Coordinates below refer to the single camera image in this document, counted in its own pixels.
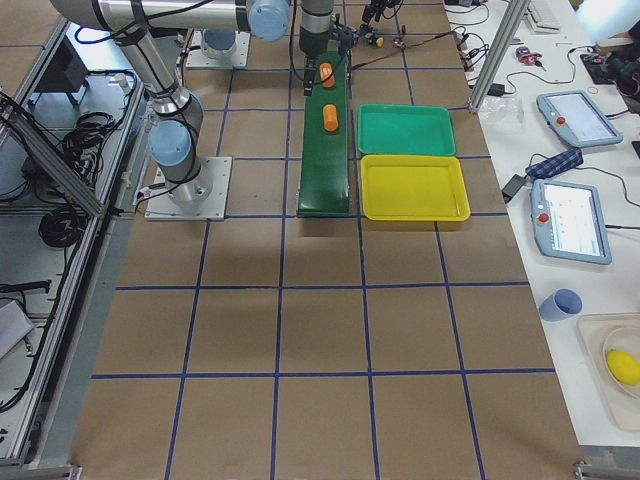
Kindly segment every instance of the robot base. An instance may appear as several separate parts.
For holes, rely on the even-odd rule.
[[[231,178],[231,157],[202,158],[202,168],[213,179],[211,193],[203,201],[196,201],[187,205],[178,205],[169,195],[160,195],[147,202],[144,214],[149,221],[182,221],[182,220],[224,220]],[[154,179],[156,183],[164,182],[164,175],[158,169]],[[159,195],[166,190],[159,190]]]
[[[236,49],[228,57],[221,59],[209,58],[202,54],[200,49],[189,52],[185,67],[194,70],[203,69],[223,69],[231,70],[233,68],[246,68],[247,58],[249,57],[249,41],[251,34],[247,32],[236,32]],[[202,43],[202,32],[199,30],[194,32],[192,46]]]

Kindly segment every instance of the tablet screen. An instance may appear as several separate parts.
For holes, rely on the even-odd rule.
[[[553,225],[552,248],[594,257],[603,256],[591,190],[545,184],[544,197]]]
[[[567,127],[578,140],[588,142],[616,136],[581,94],[569,93],[547,98],[558,115],[565,118]]]

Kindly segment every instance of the blue cup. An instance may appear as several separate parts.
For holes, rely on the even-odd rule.
[[[557,322],[580,313],[582,311],[582,300],[573,290],[561,288],[542,302],[539,311],[543,320]]]

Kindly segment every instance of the blue joint cap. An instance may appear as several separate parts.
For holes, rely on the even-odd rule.
[[[285,0],[256,0],[249,11],[251,33],[265,42],[275,42],[287,33],[289,3]]]
[[[175,120],[165,120],[153,127],[147,143],[153,158],[162,167],[180,165],[191,155],[189,130]]]
[[[236,32],[207,29],[202,32],[202,40],[214,50],[229,50],[236,43]]]

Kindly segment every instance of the green conveyor belt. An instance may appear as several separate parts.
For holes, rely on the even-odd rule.
[[[344,61],[337,52],[326,52],[318,61],[339,63],[335,86],[317,85],[304,107],[302,173],[298,197],[301,217],[346,217],[349,214],[349,174],[347,166],[347,88]],[[322,108],[332,103],[338,111],[339,127],[324,129]]]

